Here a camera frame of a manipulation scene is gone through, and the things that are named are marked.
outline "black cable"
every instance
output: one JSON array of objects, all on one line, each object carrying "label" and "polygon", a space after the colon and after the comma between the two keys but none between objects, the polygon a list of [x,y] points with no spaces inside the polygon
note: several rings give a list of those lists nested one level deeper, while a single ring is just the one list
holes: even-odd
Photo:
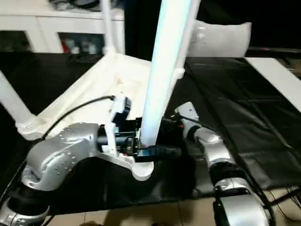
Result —
[{"label": "black cable", "polygon": [[[273,200],[276,200],[275,196],[273,195],[273,193],[271,191],[269,191],[269,194],[272,196]],[[301,222],[301,220],[295,220],[295,219],[292,219],[290,218],[289,216],[287,216],[283,210],[280,208],[279,204],[276,204],[279,212],[282,214],[282,216],[284,216],[287,220],[289,221],[292,221],[292,222]]]},{"label": "black cable", "polygon": [[194,120],[194,119],[191,119],[191,118],[187,118],[187,117],[185,117],[185,116],[183,116],[183,115],[180,115],[180,118],[181,118],[181,119],[186,119],[186,120],[188,120],[188,121],[195,122],[195,123],[197,123],[197,124],[200,124],[201,126],[207,128],[207,129],[211,129],[211,130],[214,131],[214,132],[215,132],[215,130],[216,130],[216,129],[214,129],[213,127],[208,126],[207,124],[205,124],[205,123],[203,123],[203,122],[199,122],[198,120]]},{"label": "black cable", "polygon": [[72,108],[71,110],[67,111],[65,114],[63,114],[61,117],[59,117],[55,123],[52,124],[52,126],[49,127],[49,129],[44,133],[44,135],[41,137],[41,140],[45,140],[46,137],[48,136],[48,134],[51,132],[51,130],[53,130],[53,128],[60,123],[61,120],[63,120],[66,116],[68,116],[69,114],[71,114],[72,112],[86,106],[86,105],[89,105],[91,103],[94,103],[94,102],[98,102],[98,101],[101,101],[101,100],[106,100],[106,99],[110,99],[110,100],[114,100],[115,96],[103,96],[103,97],[99,97],[99,98],[95,98],[95,99],[92,99],[90,101],[87,101],[77,107],[74,107]]},{"label": "black cable", "polygon": [[42,226],[49,225],[49,223],[53,220],[53,218],[55,218],[55,215],[52,215],[44,224],[42,224]]}]

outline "white panel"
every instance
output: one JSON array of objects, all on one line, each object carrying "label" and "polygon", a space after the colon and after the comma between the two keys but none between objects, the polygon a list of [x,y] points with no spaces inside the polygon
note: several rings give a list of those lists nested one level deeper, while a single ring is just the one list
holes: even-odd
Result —
[{"label": "white panel", "polygon": [[301,112],[301,81],[294,74],[272,58],[246,60]]},{"label": "white panel", "polygon": [[25,31],[34,52],[49,52],[34,16],[0,16],[0,30]]},{"label": "white panel", "polygon": [[[56,11],[50,6],[48,0],[0,0],[0,15],[103,19],[102,12],[87,12],[76,9],[72,11]],[[124,10],[113,8],[111,16],[113,20],[124,20]]]},{"label": "white panel", "polygon": [[44,31],[70,32],[70,33],[96,33],[103,34],[103,20],[63,18],[63,17],[38,17]]}]

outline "floor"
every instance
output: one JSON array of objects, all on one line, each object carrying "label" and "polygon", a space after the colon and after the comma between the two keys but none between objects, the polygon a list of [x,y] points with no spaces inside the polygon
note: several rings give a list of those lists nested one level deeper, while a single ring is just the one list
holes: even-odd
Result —
[{"label": "floor", "polygon": [[[273,191],[275,197],[285,193],[284,189]],[[266,192],[266,194],[272,200],[270,193]],[[49,225],[79,226],[84,222],[95,221],[105,226],[151,226],[153,223],[166,223],[167,226],[215,226],[213,201],[213,198],[204,198],[196,201],[60,215],[56,216]],[[301,220],[301,210],[291,200],[282,203],[280,208],[288,217]],[[285,219],[277,207],[274,210],[277,226],[301,226],[299,222]]]}]

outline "robotic arm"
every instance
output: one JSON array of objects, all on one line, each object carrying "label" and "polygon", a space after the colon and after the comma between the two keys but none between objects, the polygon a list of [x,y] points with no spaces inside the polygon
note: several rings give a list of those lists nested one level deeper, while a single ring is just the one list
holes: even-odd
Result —
[{"label": "robotic arm", "polygon": [[[181,155],[181,150],[176,147],[140,149],[141,119],[126,121],[129,110],[127,98],[116,98],[108,124],[76,123],[64,128],[57,136],[36,144],[28,153],[18,195],[8,198],[2,205],[0,225],[42,225],[49,212],[47,197],[60,187],[67,174],[83,159],[100,157],[129,168],[125,162],[135,165]],[[198,115],[192,103],[179,106],[176,113],[182,118],[184,138],[198,144],[205,154],[214,185],[216,225],[268,226],[269,215],[222,138],[196,123]]]},{"label": "robotic arm", "polygon": [[0,209],[0,225],[40,226],[49,212],[48,198],[78,162],[99,157],[128,168],[138,180],[146,180],[153,161],[176,158],[177,147],[139,148],[141,118],[126,120],[131,102],[116,97],[105,125],[76,123],[58,135],[37,143],[28,153],[21,185]]},{"label": "robotic arm", "polygon": [[251,189],[245,172],[235,163],[223,139],[198,121],[191,102],[176,109],[182,116],[183,136],[199,145],[214,185],[214,218],[217,226],[268,226],[269,214]]}]

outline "white cabinet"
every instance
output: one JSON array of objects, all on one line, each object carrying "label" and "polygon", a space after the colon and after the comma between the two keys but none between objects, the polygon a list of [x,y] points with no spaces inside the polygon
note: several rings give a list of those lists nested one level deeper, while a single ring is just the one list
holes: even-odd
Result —
[{"label": "white cabinet", "polygon": [[[51,53],[66,52],[65,48],[69,48],[66,43],[67,39],[74,42],[73,46],[81,49],[84,42],[93,43],[97,48],[97,53],[99,53],[99,48],[104,46],[105,29],[102,19],[40,16],[37,19]],[[124,53],[124,22],[117,20],[113,21],[112,25],[117,51]]]},{"label": "white cabinet", "polygon": [[0,15],[0,36],[1,34],[6,36],[6,31],[10,31],[9,33],[24,32],[33,52],[49,52],[48,45],[34,16]]},{"label": "white cabinet", "polygon": [[[124,10],[112,9],[111,17],[114,44],[124,54]],[[105,33],[102,12],[55,11],[47,0],[0,0],[0,31],[23,31],[31,51],[50,53],[70,51],[70,40],[80,51],[100,53]]]}]

